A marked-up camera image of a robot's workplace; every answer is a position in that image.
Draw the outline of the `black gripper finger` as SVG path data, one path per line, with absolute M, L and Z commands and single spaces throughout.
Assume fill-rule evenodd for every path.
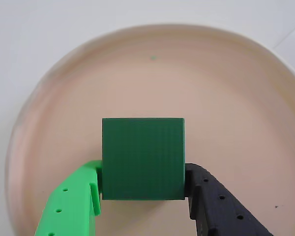
M 199 236 L 270 236 L 272 233 L 205 168 L 185 164 L 185 197 Z

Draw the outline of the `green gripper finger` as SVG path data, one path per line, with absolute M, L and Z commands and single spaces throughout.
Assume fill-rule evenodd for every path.
M 102 162 L 90 161 L 70 174 L 49 196 L 36 236 L 94 236 L 101 213 Z

